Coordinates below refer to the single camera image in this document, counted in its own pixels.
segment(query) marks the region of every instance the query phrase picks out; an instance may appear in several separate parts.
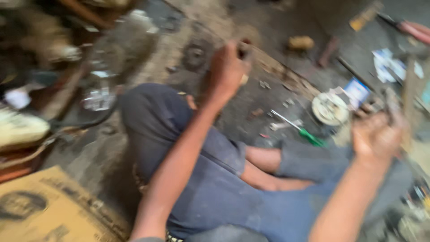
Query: forearm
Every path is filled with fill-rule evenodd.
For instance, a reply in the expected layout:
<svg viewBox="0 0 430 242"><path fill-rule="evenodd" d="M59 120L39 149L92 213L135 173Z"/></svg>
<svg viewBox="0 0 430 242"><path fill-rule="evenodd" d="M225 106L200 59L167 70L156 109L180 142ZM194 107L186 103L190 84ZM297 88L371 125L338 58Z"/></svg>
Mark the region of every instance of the forearm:
<svg viewBox="0 0 430 242"><path fill-rule="evenodd" d="M366 210L391 164L390 161L363 162L361 159L373 158L354 159L316 219L309 235L310 242L356 240Z"/></svg>
<svg viewBox="0 0 430 242"><path fill-rule="evenodd" d="M170 211L188 183L207 132L219 109L216 103L203 104L169 150L153 174L148 192L139 205L132 239L164 236Z"/></svg>

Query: dark blue pants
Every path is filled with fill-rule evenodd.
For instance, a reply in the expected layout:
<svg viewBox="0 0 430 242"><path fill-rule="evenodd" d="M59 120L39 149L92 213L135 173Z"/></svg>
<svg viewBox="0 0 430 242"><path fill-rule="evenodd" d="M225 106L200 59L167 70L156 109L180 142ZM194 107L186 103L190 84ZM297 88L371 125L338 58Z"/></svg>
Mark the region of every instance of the dark blue pants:
<svg viewBox="0 0 430 242"><path fill-rule="evenodd" d="M142 84L124 95L122 116L131 157L148 181L186 128L192 110L174 89ZM176 202L167 228L186 238L223 224L248 227L269 241L304 242L318 213L349 166L348 149L319 148L286 140L277 176L316 181L304 190L267 192L242 181L245 144L215 128L207 134L193 174ZM407 166L395 161L366 216L371 221L403 195L412 182Z"/></svg>

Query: man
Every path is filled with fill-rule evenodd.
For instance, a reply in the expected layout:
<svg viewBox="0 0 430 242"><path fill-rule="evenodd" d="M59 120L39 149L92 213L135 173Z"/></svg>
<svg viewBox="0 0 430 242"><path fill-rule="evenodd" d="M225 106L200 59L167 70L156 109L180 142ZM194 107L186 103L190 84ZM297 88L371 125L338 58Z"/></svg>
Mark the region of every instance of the man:
<svg viewBox="0 0 430 242"><path fill-rule="evenodd" d="M163 85L124 96L132 156L149 182L130 239L163 241L167 229L186 241L354 241L362 222L410 185L409 170L391 165L404 126L400 110L391 105L390 117L354 124L352 161L341 149L293 141L282 149L229 141L211 125L250 68L236 46L230 41L214 55L206 99L194 113Z"/></svg>

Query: hand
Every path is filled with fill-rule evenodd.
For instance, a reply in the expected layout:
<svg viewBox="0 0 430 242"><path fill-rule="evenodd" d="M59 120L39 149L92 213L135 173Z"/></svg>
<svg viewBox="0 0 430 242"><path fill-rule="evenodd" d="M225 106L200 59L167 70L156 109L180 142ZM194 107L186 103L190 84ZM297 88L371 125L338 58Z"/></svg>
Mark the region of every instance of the hand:
<svg viewBox="0 0 430 242"><path fill-rule="evenodd" d="M237 44L237 41L228 41L212 58L207 101L215 102L221 108L236 94L243 75L248 74L251 68L251 55L244 60L239 59Z"/></svg>
<svg viewBox="0 0 430 242"><path fill-rule="evenodd" d="M353 124L353 145L356 155L362 161L390 163L402 142L406 127L397 103L388 104L388 113L380 112Z"/></svg>

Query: green screwdriver handle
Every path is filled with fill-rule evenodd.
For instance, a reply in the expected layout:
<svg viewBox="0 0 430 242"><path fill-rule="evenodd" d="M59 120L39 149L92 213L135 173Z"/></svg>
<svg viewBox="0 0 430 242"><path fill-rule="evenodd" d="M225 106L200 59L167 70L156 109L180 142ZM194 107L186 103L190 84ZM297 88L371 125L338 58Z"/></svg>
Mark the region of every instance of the green screwdriver handle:
<svg viewBox="0 0 430 242"><path fill-rule="evenodd" d="M313 146L325 147L326 143L312 134L308 133L306 129L300 129L299 134L305 137Z"/></svg>

